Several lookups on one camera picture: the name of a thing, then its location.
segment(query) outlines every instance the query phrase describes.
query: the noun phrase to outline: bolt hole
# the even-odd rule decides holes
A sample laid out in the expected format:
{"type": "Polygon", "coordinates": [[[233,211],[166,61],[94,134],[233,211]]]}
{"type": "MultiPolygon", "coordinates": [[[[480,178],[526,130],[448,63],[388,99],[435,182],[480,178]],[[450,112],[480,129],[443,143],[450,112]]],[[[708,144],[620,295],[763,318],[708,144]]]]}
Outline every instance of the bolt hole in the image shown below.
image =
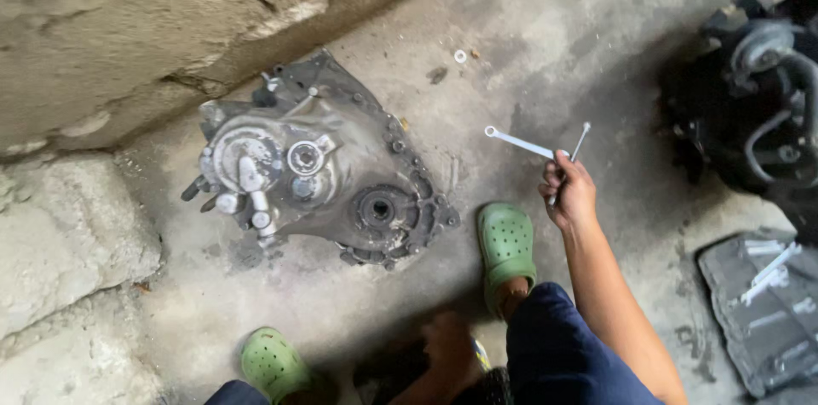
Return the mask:
{"type": "Polygon", "coordinates": [[[374,201],[372,204],[372,214],[379,220],[385,220],[389,216],[389,205],[384,201],[374,201]]]}

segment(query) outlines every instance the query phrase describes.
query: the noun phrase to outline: navy blue pants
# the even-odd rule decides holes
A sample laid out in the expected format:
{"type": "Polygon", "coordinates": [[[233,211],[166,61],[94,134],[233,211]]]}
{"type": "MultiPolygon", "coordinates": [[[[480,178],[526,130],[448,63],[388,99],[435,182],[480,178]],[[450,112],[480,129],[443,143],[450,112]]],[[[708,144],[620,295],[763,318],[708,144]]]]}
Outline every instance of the navy blue pants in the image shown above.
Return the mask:
{"type": "MultiPolygon", "coordinates": [[[[591,333],[559,285],[544,282],[517,308],[506,334],[516,405],[660,404],[628,365],[591,333]]],[[[268,405],[259,391],[233,380],[205,405],[268,405]]]]}

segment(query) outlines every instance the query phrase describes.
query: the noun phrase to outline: person's hand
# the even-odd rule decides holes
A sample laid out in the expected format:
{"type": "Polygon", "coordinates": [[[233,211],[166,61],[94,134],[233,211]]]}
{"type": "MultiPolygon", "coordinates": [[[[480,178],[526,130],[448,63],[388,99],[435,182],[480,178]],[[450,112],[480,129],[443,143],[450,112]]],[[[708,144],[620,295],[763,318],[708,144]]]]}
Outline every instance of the person's hand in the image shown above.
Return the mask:
{"type": "Polygon", "coordinates": [[[463,390],[483,375],[471,344],[469,327],[455,312],[440,313],[423,327],[429,373],[463,390]]]}
{"type": "Polygon", "coordinates": [[[560,230],[565,233],[596,221],[596,187],[582,162],[571,162],[562,151],[556,151],[556,162],[548,161],[542,176],[546,182],[537,191],[546,201],[548,216],[560,230]],[[558,196],[553,207],[548,206],[552,195],[558,196]]]}

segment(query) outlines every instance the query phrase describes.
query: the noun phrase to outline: sandal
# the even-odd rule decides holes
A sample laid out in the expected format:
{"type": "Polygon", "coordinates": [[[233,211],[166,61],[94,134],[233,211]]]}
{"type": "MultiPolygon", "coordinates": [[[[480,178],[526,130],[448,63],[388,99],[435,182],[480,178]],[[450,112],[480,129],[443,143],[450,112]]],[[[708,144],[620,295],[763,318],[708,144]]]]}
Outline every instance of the sandal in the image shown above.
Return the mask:
{"type": "Polygon", "coordinates": [[[241,349],[241,370],[247,382],[270,399],[272,405],[288,394],[312,389],[313,375],[299,354],[278,330],[262,327],[241,349]]]}
{"type": "Polygon", "coordinates": [[[489,204],[478,216],[480,251],[485,267],[484,296],[488,310],[502,318],[495,294],[500,285],[512,277],[528,280],[528,291],[537,281],[532,260],[534,228],[531,219],[512,204],[489,204]]]}

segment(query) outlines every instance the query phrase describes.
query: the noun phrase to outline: foot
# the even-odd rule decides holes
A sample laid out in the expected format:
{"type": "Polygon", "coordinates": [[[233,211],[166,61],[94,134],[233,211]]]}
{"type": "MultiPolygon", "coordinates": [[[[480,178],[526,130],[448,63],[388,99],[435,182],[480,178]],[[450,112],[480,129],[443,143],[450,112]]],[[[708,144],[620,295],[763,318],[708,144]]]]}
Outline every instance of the foot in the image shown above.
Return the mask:
{"type": "Polygon", "coordinates": [[[241,370],[252,387],[266,395],[272,405],[284,397],[313,388],[312,375],[295,349],[278,330],[259,328],[241,350],[241,370]]]}
{"type": "Polygon", "coordinates": [[[531,285],[528,285],[528,279],[522,276],[511,277],[497,287],[494,300],[500,306],[504,321],[511,320],[511,315],[528,296],[529,291],[531,291],[531,285]]]}
{"type": "Polygon", "coordinates": [[[509,319],[537,279],[531,219],[512,204],[489,204],[478,216],[489,311],[509,319]]]}

